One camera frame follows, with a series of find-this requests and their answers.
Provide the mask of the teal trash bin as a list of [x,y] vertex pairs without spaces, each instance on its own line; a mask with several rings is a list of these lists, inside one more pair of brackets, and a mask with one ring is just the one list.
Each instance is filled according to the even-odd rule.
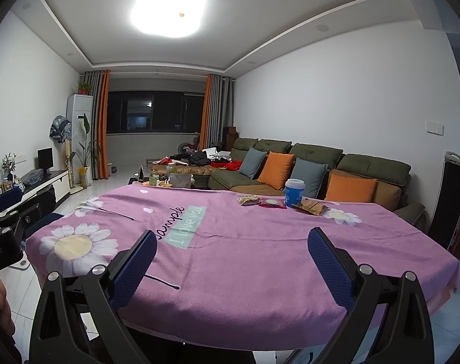
[[57,221],[58,219],[61,219],[63,217],[62,214],[58,213],[50,213],[43,217],[42,219],[38,220],[36,223],[28,227],[23,234],[23,239],[27,240],[30,238],[34,233],[36,233],[39,229],[46,227],[47,225],[53,223],[54,221]]

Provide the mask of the small vase plant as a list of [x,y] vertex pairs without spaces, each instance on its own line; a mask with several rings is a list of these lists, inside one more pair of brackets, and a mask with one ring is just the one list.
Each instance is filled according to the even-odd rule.
[[6,154],[3,157],[2,163],[1,163],[1,169],[5,172],[6,178],[9,182],[14,181],[14,174],[13,172],[15,171],[16,168],[16,154]]

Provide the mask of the white TV cabinet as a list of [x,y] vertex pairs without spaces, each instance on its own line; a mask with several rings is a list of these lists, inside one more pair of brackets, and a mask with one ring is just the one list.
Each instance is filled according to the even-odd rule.
[[69,197],[69,172],[53,171],[47,177],[21,191],[19,187],[14,187],[0,194],[0,217],[6,212],[28,201],[43,191],[51,191],[55,195],[56,205],[60,205]]

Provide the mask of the small black monitor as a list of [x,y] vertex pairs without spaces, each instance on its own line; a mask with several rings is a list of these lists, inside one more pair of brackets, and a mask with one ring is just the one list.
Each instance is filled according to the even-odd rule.
[[50,169],[54,166],[53,149],[44,148],[37,151],[37,165],[44,177],[51,176]]

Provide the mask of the tall potted plant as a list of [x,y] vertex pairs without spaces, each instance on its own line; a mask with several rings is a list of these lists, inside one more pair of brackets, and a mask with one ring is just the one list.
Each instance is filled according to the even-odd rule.
[[91,139],[91,126],[88,116],[84,113],[78,115],[79,135],[75,141],[77,147],[73,149],[73,169],[79,184],[83,189],[88,188],[92,182],[92,162],[99,161],[100,141]]

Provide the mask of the covered standing fan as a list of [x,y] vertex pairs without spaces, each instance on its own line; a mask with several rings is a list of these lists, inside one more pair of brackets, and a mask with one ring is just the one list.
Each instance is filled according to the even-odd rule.
[[49,137],[59,145],[62,145],[65,152],[65,165],[69,172],[69,186],[75,188],[73,171],[73,151],[72,151],[72,125],[67,117],[58,115],[52,121]]

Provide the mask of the white standing air conditioner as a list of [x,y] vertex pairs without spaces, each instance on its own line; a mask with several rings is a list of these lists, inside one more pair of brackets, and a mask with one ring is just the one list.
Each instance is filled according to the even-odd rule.
[[66,117],[71,123],[71,160],[74,183],[87,188],[91,184],[91,152],[89,144],[92,134],[92,104],[90,95],[72,95],[68,98]]

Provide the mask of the plant on air conditioner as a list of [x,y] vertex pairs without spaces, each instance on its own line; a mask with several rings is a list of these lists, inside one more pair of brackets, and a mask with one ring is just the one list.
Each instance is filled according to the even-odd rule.
[[92,85],[88,82],[79,81],[78,82],[78,94],[79,95],[89,95],[92,89]]

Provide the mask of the dark window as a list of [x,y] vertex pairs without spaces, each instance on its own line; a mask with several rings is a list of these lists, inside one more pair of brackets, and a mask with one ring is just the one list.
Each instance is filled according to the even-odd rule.
[[178,91],[111,91],[107,101],[109,134],[132,132],[199,132],[202,94]]

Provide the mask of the brown snack wrapper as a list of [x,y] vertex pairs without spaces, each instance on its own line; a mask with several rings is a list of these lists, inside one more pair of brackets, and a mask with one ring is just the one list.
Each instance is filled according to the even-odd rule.
[[299,202],[292,205],[292,207],[314,216],[320,216],[328,209],[325,204],[308,198],[302,198]]

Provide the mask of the left orange grey curtain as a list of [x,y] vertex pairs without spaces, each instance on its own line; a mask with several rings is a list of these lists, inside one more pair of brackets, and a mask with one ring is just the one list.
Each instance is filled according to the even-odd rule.
[[80,76],[81,83],[89,84],[88,94],[92,97],[90,136],[93,148],[92,177],[95,180],[109,178],[106,130],[110,75],[109,70],[96,70],[85,72]]

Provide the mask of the orange grey curtain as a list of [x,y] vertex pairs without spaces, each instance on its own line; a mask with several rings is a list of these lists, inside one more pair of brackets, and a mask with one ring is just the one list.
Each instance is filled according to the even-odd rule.
[[85,72],[80,76],[81,83],[89,84],[88,94],[92,97],[90,136],[93,148],[92,177],[95,180],[109,178],[106,130],[110,75],[109,70],[96,70]]
[[208,75],[203,99],[199,149],[220,146],[223,129],[233,126],[234,84],[229,76]]

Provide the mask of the pink floral tablecloth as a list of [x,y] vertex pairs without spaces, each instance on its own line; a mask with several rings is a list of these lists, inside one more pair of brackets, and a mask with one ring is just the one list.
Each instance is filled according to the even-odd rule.
[[307,249],[319,227],[383,275],[417,275],[432,312],[458,287],[458,260],[373,203],[330,202],[314,216],[244,206],[232,191],[127,185],[95,197],[27,241],[40,280],[85,275],[150,230],[157,253],[120,317],[130,327],[206,346],[303,349],[344,317]]

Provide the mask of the orange cushion near end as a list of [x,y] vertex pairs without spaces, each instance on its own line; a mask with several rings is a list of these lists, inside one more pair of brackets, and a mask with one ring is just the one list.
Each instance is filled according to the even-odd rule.
[[326,191],[326,201],[368,203],[374,195],[376,179],[349,177],[332,173]]

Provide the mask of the green sectional sofa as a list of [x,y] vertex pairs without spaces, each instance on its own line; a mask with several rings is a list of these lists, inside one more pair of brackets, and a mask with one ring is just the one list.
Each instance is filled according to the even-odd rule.
[[408,200],[411,166],[401,161],[285,140],[238,138],[230,151],[235,168],[215,168],[208,188],[264,196],[282,196],[289,178],[305,182],[304,195],[324,200],[336,177],[376,180],[370,196],[352,198],[371,202],[394,212],[423,231],[425,206]]

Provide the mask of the black coffee table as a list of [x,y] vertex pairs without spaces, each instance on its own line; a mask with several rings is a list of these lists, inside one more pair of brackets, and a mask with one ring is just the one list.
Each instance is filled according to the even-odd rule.
[[131,177],[128,185],[143,184],[146,186],[193,188],[206,190],[209,188],[209,177],[213,167],[183,166],[183,165],[153,165]]

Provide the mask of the blue lidded cup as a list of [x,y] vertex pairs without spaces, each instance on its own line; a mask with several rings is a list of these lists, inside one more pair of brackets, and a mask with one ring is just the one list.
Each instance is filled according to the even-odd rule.
[[305,189],[305,182],[297,178],[289,178],[284,187],[285,205],[292,207],[300,203]]

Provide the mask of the grey-blue cushion middle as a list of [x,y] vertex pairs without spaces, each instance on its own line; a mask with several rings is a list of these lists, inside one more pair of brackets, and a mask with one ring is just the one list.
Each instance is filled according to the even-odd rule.
[[315,163],[297,158],[291,172],[291,178],[297,178],[305,182],[306,189],[303,196],[316,198],[327,171],[327,164]]

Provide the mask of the red snack packet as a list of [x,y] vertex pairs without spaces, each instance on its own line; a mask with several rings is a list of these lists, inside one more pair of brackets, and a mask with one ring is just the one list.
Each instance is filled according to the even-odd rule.
[[266,208],[277,208],[277,209],[286,208],[285,200],[280,199],[280,198],[261,199],[259,202],[259,206],[266,207]]

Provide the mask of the small snack packet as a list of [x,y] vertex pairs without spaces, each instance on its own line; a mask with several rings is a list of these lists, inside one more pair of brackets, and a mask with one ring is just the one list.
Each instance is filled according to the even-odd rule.
[[250,205],[258,205],[261,202],[261,199],[255,195],[246,195],[240,196],[237,199],[239,205],[242,206],[250,206]]

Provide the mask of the clothes pile on sofa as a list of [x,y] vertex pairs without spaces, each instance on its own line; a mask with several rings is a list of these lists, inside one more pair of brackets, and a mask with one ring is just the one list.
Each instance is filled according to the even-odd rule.
[[151,166],[182,166],[182,167],[206,167],[223,168],[237,171],[243,164],[230,151],[218,150],[216,147],[198,150],[189,143],[184,143],[178,148],[178,153],[165,156],[160,160],[151,162]]

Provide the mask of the orange cushion near window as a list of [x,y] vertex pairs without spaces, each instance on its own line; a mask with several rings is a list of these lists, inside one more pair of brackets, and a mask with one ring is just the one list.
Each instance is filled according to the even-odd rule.
[[258,181],[276,190],[283,190],[290,176],[293,163],[294,156],[292,154],[270,152]]

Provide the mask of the right orange grey curtain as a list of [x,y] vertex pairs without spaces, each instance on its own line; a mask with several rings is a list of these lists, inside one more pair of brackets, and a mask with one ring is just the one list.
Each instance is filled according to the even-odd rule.
[[199,149],[220,146],[223,129],[233,126],[234,84],[229,76],[208,75],[203,99]]

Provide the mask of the grey-blue cushion near window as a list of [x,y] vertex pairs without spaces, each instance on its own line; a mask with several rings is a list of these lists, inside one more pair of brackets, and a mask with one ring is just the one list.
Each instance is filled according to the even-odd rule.
[[264,161],[266,155],[266,152],[251,147],[248,150],[246,157],[244,158],[238,172],[250,179],[254,179],[255,175],[260,170],[260,166]]

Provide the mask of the ceiling lamp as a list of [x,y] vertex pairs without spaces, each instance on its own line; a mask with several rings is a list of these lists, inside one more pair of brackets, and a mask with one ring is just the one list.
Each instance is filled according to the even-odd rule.
[[208,0],[133,0],[129,23],[145,35],[180,39],[200,30]]

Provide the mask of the black chair by wall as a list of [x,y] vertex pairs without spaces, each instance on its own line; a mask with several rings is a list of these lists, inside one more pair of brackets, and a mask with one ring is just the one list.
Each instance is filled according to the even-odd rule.
[[448,250],[460,217],[460,155],[445,153],[440,191],[428,236]]

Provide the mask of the white wall switch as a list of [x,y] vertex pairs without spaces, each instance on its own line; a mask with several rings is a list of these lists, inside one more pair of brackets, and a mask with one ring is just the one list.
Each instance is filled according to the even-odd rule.
[[432,122],[427,120],[425,122],[425,129],[428,133],[441,136],[445,133],[445,127],[441,123]]

